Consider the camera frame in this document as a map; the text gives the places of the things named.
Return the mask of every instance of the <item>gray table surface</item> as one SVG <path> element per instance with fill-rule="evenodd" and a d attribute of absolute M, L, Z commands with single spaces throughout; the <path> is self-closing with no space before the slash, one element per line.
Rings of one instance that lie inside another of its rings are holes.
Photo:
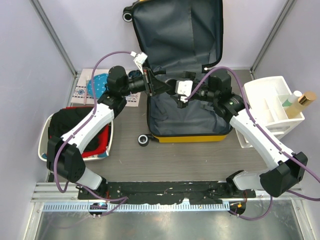
<path fill-rule="evenodd" d="M 248 70 L 236 71 L 243 83 Z M 239 93 L 235 81 L 233 91 Z M 149 133 L 147 95 L 138 107 L 125 107 L 114 120 L 110 156 L 86 166 L 108 181 L 206 181 L 225 180 L 238 170 L 257 171 L 266 165 L 253 148 L 241 148 L 235 130 L 221 142 L 158 143 L 141 147 L 140 134 Z"/>

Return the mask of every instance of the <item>white organizer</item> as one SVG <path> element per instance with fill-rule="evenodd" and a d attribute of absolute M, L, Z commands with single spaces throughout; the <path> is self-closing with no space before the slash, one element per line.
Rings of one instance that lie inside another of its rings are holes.
<path fill-rule="evenodd" d="M 288 119 L 286 108 L 282 107 L 282 103 L 288 99 L 291 91 L 283 76 L 264 77 L 247 82 L 243 86 L 243 91 L 252 108 L 252 115 L 278 139 L 305 120 L 302 113 L 296 118 Z M 237 130 L 236 134 L 242 148 L 252 147 Z"/>
<path fill-rule="evenodd" d="M 44 126 L 42 128 L 39 145 L 38 145 L 38 156 L 44 162 L 47 161 L 47 159 L 44 157 L 44 154 L 47 154 L 47 149 L 48 149 L 48 128 L 49 128 L 52 116 L 53 116 L 53 114 L 51 116 L 49 116 L 47 118 L 47 120 L 45 121 L 45 124 L 44 124 Z M 110 140 L 108 141 L 108 146 L 106 147 L 106 151 L 105 151 L 107 157 L 110 154 L 112 140 L 113 140 L 113 137 L 114 137 L 114 121 L 112 121 L 110 123 L 110 131 L 111 131 Z M 99 155 L 93 155 L 93 156 L 89 156 L 89 157 L 84 157 L 83 161 L 88 162 L 88 161 L 101 160 L 101 159 L 104 159 L 104 158 L 105 158 L 105 156 L 104 157 L 99 157 Z"/>

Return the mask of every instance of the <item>gold bottle cap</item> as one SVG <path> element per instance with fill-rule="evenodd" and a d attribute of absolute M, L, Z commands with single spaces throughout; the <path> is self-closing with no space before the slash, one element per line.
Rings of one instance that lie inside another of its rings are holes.
<path fill-rule="evenodd" d="M 309 106 L 313 101 L 317 99 L 317 95 L 313 91 L 307 91 L 301 97 L 299 97 L 298 102 L 302 106 Z"/>

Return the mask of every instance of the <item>blue cloth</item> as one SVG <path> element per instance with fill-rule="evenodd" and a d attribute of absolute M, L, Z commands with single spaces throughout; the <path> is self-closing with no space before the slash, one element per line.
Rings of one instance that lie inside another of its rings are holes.
<path fill-rule="evenodd" d="M 105 85 L 107 84 L 108 76 L 109 76 L 109 74 L 107 74 L 107 73 L 102 73 L 100 75 L 94 76 L 94 79 L 93 79 L 94 90 L 95 90 L 95 96 L 97 99 L 100 98 L 106 90 Z M 89 81 L 89 83 L 87 84 L 86 89 L 87 89 L 87 93 L 93 97 L 94 94 L 92 92 L 91 81 Z"/>

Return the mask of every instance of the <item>suitcase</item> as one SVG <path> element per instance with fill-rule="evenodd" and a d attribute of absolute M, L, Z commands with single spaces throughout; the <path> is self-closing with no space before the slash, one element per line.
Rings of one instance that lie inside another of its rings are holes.
<path fill-rule="evenodd" d="M 185 80 L 186 71 L 201 80 L 222 58 L 222 0 L 139 0 L 125 7 L 122 17 L 132 22 L 148 55 L 145 64 L 159 80 Z M 147 98 L 147 125 L 150 134 L 140 139 L 160 143 L 218 142 L 232 130 L 211 103 L 193 100 L 177 108 L 167 93 Z"/>

